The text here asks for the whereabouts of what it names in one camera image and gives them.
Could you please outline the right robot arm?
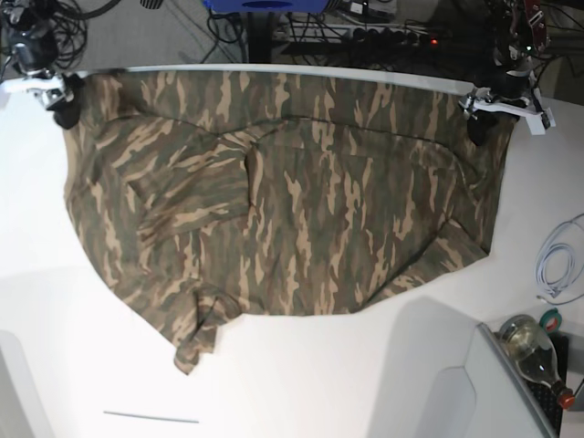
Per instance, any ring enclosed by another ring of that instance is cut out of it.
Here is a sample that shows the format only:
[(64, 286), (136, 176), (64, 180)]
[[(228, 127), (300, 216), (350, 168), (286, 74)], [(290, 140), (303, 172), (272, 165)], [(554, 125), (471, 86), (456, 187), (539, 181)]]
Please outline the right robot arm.
[(1, 3), (1, 101), (30, 94), (64, 130), (78, 124), (88, 19), (75, 1)]

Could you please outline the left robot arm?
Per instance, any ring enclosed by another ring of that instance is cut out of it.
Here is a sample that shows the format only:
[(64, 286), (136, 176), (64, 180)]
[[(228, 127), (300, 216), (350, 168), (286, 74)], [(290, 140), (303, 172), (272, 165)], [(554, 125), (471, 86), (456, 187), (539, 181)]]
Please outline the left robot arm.
[(544, 13), (538, 1), (487, 1), (494, 26), (493, 64), (473, 79), (474, 87), (459, 101), (470, 140), (485, 143), (497, 113), (527, 122), (533, 135), (556, 125), (542, 102), (536, 67), (548, 46)]

